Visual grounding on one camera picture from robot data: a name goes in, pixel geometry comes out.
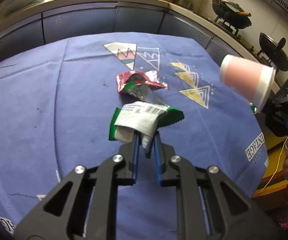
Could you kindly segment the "grey kitchen counter cabinets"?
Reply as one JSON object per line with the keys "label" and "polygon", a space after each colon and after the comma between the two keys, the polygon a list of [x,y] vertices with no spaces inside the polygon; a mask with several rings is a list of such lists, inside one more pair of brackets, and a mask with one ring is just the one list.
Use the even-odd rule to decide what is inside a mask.
{"label": "grey kitchen counter cabinets", "polygon": [[141,32],[192,38],[220,63],[228,55],[255,57],[215,23],[160,0],[43,0],[0,20],[0,62],[69,37]]}

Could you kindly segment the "pink paper cup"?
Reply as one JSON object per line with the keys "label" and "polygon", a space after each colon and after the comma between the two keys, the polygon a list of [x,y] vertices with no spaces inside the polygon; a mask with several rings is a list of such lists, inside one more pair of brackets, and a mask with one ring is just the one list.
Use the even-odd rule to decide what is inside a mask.
{"label": "pink paper cup", "polygon": [[261,111],[269,98],[275,75],[273,67],[226,55],[220,65],[219,78]]}

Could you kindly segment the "black pot lid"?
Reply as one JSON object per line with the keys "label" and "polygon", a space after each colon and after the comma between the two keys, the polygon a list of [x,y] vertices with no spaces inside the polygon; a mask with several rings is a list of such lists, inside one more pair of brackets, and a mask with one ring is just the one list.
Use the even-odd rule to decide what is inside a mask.
{"label": "black pot lid", "polygon": [[268,59],[275,64],[278,70],[287,72],[288,56],[283,51],[283,48],[286,45],[286,39],[283,37],[276,43],[270,36],[260,33],[259,43],[261,49],[257,53],[257,56],[264,53],[267,55]]}

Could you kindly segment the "black wok on stove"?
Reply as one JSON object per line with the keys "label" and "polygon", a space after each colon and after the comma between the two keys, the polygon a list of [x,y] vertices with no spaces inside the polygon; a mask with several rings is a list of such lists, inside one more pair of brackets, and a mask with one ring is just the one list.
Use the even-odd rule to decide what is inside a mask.
{"label": "black wok on stove", "polygon": [[251,13],[244,11],[237,3],[226,0],[212,0],[212,8],[218,19],[227,22],[235,29],[245,29],[252,25]]}

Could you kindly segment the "red foil wrapper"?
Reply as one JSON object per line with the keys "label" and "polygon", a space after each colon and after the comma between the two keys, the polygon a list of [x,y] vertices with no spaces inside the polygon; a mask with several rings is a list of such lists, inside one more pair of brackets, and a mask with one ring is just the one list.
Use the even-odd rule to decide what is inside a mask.
{"label": "red foil wrapper", "polygon": [[116,76],[116,83],[119,93],[128,93],[135,85],[148,86],[151,90],[169,89],[168,84],[159,80],[156,70],[147,72],[132,70],[120,73]]}

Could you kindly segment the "blue patterned tablecloth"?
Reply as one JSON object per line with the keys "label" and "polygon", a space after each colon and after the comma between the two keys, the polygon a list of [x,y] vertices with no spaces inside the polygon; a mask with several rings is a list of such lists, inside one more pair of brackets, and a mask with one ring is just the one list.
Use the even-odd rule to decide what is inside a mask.
{"label": "blue patterned tablecloth", "polygon": [[219,80],[219,66],[190,38],[107,33],[67,38],[0,62],[0,225],[12,237],[24,216],[77,165],[117,153],[109,124],[116,76],[154,70],[158,97],[184,113],[159,130],[194,166],[218,166],[252,196],[268,165],[264,135],[245,98]]}

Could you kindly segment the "green white snack wrapper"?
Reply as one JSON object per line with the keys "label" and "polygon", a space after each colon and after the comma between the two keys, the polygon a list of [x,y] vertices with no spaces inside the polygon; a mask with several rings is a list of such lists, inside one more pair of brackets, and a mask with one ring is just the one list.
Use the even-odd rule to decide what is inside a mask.
{"label": "green white snack wrapper", "polygon": [[116,108],[109,127],[109,140],[132,142],[136,132],[146,158],[151,157],[153,137],[158,128],[170,126],[184,120],[183,111],[170,107],[136,101]]}

